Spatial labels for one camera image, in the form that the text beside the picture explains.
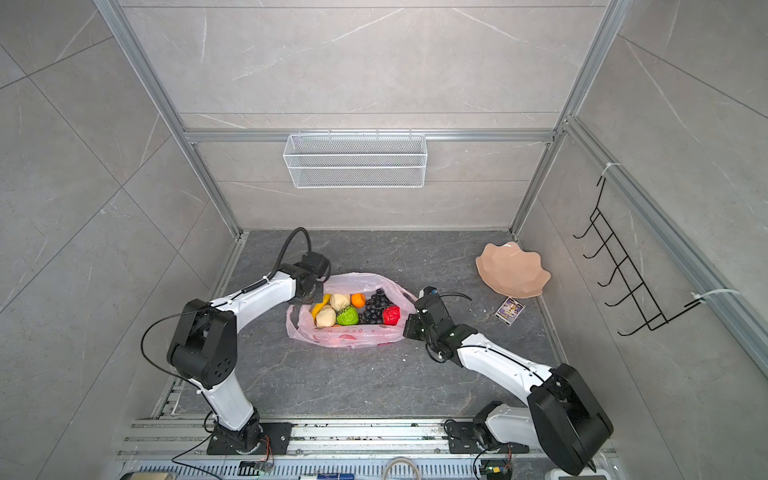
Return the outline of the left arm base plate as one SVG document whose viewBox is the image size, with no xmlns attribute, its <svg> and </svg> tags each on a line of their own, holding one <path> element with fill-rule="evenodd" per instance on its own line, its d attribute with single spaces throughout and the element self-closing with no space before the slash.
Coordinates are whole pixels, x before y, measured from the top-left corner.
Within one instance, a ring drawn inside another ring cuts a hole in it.
<svg viewBox="0 0 768 480">
<path fill-rule="evenodd" d="M 208 455 L 285 455 L 293 424 L 289 422 L 247 424 L 239 431 L 214 427 L 207 446 Z"/>
</svg>

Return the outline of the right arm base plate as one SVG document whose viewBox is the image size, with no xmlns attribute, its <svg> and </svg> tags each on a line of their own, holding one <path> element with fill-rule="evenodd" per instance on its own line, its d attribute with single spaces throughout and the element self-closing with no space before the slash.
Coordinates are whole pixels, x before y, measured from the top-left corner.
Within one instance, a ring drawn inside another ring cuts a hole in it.
<svg viewBox="0 0 768 480">
<path fill-rule="evenodd" d="M 501 443 L 485 427 L 471 421 L 460 422 L 447 419 L 443 422 L 444 434 L 448 437 L 449 452 L 452 454 L 476 454 L 482 451 L 511 454 L 527 454 L 530 448 L 518 443 Z"/>
</svg>

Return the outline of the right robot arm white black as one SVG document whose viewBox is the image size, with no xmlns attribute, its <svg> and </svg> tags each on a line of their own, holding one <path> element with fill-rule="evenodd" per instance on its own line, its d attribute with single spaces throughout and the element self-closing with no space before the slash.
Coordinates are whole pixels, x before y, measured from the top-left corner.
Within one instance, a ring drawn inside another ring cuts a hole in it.
<svg viewBox="0 0 768 480">
<path fill-rule="evenodd" d="M 481 452 L 508 445 L 539 448 L 570 475 L 595 470 L 593 457 L 614 426 L 581 374 L 566 363 L 550 367 L 525 359 L 477 329 L 455 323 L 443 299 L 463 296 L 424 288 L 403 336 L 422 341 L 434 362 L 452 362 L 481 374 L 527 407 L 522 412 L 495 401 L 475 415 L 473 437 Z"/>
</svg>

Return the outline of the pink plastic bag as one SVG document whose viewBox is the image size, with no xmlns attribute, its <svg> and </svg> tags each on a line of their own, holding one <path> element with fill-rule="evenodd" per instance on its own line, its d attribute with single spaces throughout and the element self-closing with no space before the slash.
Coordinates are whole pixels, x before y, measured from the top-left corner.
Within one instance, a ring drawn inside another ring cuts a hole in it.
<svg viewBox="0 0 768 480">
<path fill-rule="evenodd" d="M 334 275 L 320 300 L 288 309 L 286 331 L 293 340 L 329 348 L 394 343 L 404 338 L 415 301 L 415 295 L 378 274 Z"/>
</svg>

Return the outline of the pink scalloped plate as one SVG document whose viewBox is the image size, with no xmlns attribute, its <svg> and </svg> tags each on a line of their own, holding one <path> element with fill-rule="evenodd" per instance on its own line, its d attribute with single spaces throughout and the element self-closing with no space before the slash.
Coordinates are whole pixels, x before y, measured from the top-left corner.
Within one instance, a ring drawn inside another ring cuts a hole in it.
<svg viewBox="0 0 768 480">
<path fill-rule="evenodd" d="M 551 279 L 536 252 L 524 251 L 515 242 L 488 243 L 476 258 L 483 282 L 498 294 L 515 299 L 540 296 Z"/>
</svg>

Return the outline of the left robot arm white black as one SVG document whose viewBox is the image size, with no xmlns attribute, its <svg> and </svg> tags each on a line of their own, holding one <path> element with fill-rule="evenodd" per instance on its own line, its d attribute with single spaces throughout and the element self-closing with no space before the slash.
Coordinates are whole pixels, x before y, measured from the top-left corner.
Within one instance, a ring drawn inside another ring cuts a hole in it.
<svg viewBox="0 0 768 480">
<path fill-rule="evenodd" d="M 266 434 L 236 377 L 239 333 L 278 305 L 320 300 L 330 276 L 330 260 L 313 249 L 308 230 L 297 227 L 261 279 L 210 302 L 194 299 L 180 313 L 151 324 L 178 320 L 166 354 L 167 368 L 150 360 L 144 347 L 141 355 L 157 370 L 196 387 L 216 415 L 212 434 L 230 450 L 250 454 L 266 445 Z"/>
</svg>

